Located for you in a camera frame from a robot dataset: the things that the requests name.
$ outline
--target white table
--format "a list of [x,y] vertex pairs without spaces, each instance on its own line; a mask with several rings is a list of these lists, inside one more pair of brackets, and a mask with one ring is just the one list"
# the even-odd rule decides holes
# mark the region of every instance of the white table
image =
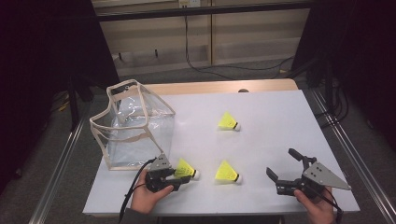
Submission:
[[[265,173],[266,167],[270,167],[280,179],[301,176],[303,165],[289,155],[290,147],[305,156],[317,157],[344,179],[301,91],[201,93],[162,98],[177,112],[169,160],[176,167],[178,159],[183,158],[200,171],[201,177],[160,201],[152,212],[154,216],[304,212],[294,197],[277,195],[275,183]],[[240,132],[218,130],[217,124],[225,111],[241,123]],[[220,185],[215,181],[222,160],[227,160],[242,176],[241,185]],[[83,213],[117,216],[135,174],[108,171],[102,161]],[[346,212],[360,210],[351,191],[334,189],[333,195]]]

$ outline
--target cable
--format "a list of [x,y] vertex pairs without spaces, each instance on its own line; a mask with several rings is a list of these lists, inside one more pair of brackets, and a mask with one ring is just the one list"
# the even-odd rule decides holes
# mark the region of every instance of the cable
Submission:
[[129,188],[128,193],[125,194],[125,199],[124,199],[124,201],[123,201],[123,203],[122,203],[122,207],[121,207],[121,210],[120,210],[119,223],[121,223],[121,221],[122,221],[123,214],[124,214],[125,208],[126,208],[126,204],[129,202],[129,199],[131,198],[132,193],[134,192],[135,189],[137,189],[137,188],[143,186],[143,185],[138,185],[138,186],[134,187],[134,185],[136,184],[137,179],[138,179],[139,176],[140,176],[140,173],[142,173],[143,169],[144,169],[147,165],[149,165],[150,163],[153,163],[153,162],[155,161],[155,159],[156,159],[156,158],[146,161],[146,162],[143,164],[143,166],[139,169],[139,171],[137,172],[136,176],[134,177],[134,182],[132,183],[132,186]]
[[[335,112],[338,109],[338,107],[340,107],[340,111],[339,111],[339,113],[337,115],[337,117],[338,117],[339,114],[341,113],[342,109],[343,109],[343,106],[342,106],[341,97],[339,95],[340,86],[335,87],[335,88],[337,90],[336,90],[336,94],[335,94],[336,98],[335,98],[335,104],[333,105],[333,108],[334,108],[334,112]],[[318,118],[322,117],[323,115],[330,115],[330,110],[328,108],[328,109],[326,109],[326,111],[318,113],[318,114],[314,114],[314,115],[315,115],[315,118],[318,119]]]
[[323,201],[325,201],[326,203],[331,204],[335,209],[337,209],[337,216],[335,217],[335,223],[336,224],[340,224],[341,220],[343,218],[343,214],[344,211],[338,206],[337,201],[335,200],[334,196],[332,195],[332,193],[326,189],[330,195],[332,196],[332,199],[334,200],[334,202],[330,201],[328,198],[326,198],[325,196],[323,196],[321,193],[318,193],[316,190],[312,189],[311,187],[309,187],[308,185],[305,186],[307,189],[312,190],[315,194],[317,194],[319,196],[320,199],[322,199]]
[[[245,69],[245,70],[251,70],[251,71],[264,71],[264,70],[270,70],[270,69],[274,69],[274,68],[278,68],[278,67],[279,67],[279,70],[280,70],[280,66],[283,63],[285,63],[288,60],[291,60],[291,59],[294,58],[294,56],[291,56],[291,57],[283,60],[281,63],[279,63],[277,65],[274,65],[274,66],[271,66],[271,67],[266,67],[266,68],[248,68],[248,67],[241,67],[241,66],[235,66],[235,65],[213,65],[213,66],[206,66],[206,67],[196,68],[190,62],[189,38],[188,38],[189,25],[188,25],[187,16],[184,17],[184,22],[185,22],[185,25],[186,25],[186,35],[185,35],[185,37],[186,37],[186,61],[187,61],[187,64],[189,65],[190,68],[192,68],[193,70],[195,70],[197,72],[200,72],[200,73],[209,73],[209,74],[213,74],[213,75],[216,75],[216,76],[219,76],[219,77],[224,77],[224,78],[227,78],[227,79],[230,79],[230,80],[235,80],[232,77],[226,77],[226,76],[224,76],[222,74],[219,74],[219,73],[210,72],[210,71],[203,71],[203,70],[211,69],[211,68],[235,68],[235,69]],[[276,78],[277,76],[279,76],[279,72],[274,77],[271,77],[270,79]]]
[[[339,110],[339,112],[337,113],[337,115],[334,117],[334,120],[330,120],[330,121],[328,121],[328,122],[322,124],[322,125],[320,126],[320,129],[324,129],[324,128],[329,127],[329,126],[331,126],[331,125],[334,125],[334,124],[336,124],[336,123],[340,123],[343,119],[345,119],[345,118],[347,117],[347,115],[348,115],[348,113],[349,113],[349,101],[348,101],[348,99],[347,99],[347,95],[346,95],[345,91],[341,91],[341,86],[339,86],[339,87],[337,87],[337,88],[339,88],[339,91],[338,91],[336,94],[337,94],[337,98],[338,98],[338,101],[339,101],[340,110]],[[345,100],[345,102],[346,102],[346,111],[344,112],[344,115],[342,115],[342,114],[343,114],[343,103],[342,103],[341,97],[339,96],[339,94],[340,94],[339,92],[340,92],[340,91],[343,93],[343,95],[344,95],[344,100]]]

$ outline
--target metal bar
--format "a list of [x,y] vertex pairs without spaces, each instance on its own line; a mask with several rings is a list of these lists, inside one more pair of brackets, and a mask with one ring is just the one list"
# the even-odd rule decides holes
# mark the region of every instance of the metal bar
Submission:
[[281,2],[281,3],[265,3],[254,5],[239,5],[225,7],[188,7],[188,8],[171,8],[151,11],[124,12],[124,13],[103,13],[96,17],[73,17],[59,18],[56,21],[128,21],[140,19],[166,18],[166,17],[184,17],[213,15],[240,12],[255,11],[274,11],[274,10],[290,10],[303,9],[311,7],[325,7],[341,3],[340,0],[307,0],[298,2]]
[[64,146],[61,158],[58,160],[55,170],[52,173],[49,183],[47,184],[46,189],[44,190],[44,193],[41,196],[40,201],[38,202],[35,211],[32,214],[29,224],[44,223],[50,210],[50,206],[52,205],[53,199],[55,198],[56,192],[59,188],[62,177],[64,175],[67,163],[69,162],[70,156],[78,140],[79,134],[83,126],[83,121],[89,115],[88,112],[90,105],[91,104],[87,103],[84,106],[82,118],[79,120],[76,129],[69,134],[69,138],[67,139],[66,145]]
[[[315,91],[311,91],[311,92],[315,100],[317,101],[320,110],[324,113],[326,111],[326,106],[325,106],[326,103],[322,94],[320,92],[315,92]],[[362,182],[364,183],[364,185],[370,192],[371,196],[373,197],[383,217],[389,224],[395,224],[396,211],[389,196],[376,181],[373,174],[370,172],[369,168],[361,158],[361,155],[359,154],[358,150],[352,144],[349,137],[347,136],[347,133],[344,131],[338,120],[329,114],[327,114],[326,120],[332,123],[331,125],[332,130],[334,131],[336,137],[343,146],[345,153],[348,155],[350,161],[352,162],[353,166],[355,167],[356,171],[361,177]]]

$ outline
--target gray sleeve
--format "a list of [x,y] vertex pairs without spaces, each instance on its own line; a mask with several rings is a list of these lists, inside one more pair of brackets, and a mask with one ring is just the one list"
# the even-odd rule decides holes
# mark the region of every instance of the gray sleeve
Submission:
[[149,222],[149,215],[145,215],[130,208],[126,208],[120,224],[149,224]]

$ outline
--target clear plastic bag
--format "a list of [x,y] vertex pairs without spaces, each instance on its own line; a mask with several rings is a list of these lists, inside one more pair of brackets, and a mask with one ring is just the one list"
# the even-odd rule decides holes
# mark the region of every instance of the clear plastic bag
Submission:
[[164,153],[169,156],[175,111],[136,80],[108,87],[108,107],[90,118],[91,131],[109,170],[137,170]]

